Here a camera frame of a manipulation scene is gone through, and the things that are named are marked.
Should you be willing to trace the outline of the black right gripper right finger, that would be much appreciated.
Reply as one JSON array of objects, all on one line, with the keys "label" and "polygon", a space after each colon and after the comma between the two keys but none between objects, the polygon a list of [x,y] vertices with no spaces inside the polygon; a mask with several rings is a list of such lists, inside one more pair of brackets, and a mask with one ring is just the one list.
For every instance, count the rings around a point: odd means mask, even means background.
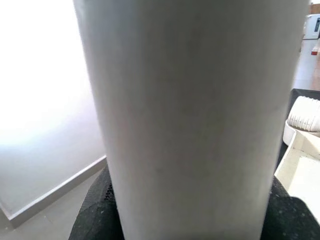
[{"label": "black right gripper right finger", "polygon": [[320,225],[300,198],[289,196],[274,177],[260,238],[262,240],[318,240]]}]

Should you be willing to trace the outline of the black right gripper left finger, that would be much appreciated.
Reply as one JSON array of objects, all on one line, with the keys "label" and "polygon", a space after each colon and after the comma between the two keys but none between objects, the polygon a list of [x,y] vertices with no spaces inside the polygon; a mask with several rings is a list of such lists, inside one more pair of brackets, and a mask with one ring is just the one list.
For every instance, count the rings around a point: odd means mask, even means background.
[{"label": "black right gripper left finger", "polygon": [[123,240],[109,169],[90,186],[72,226],[70,240]]}]

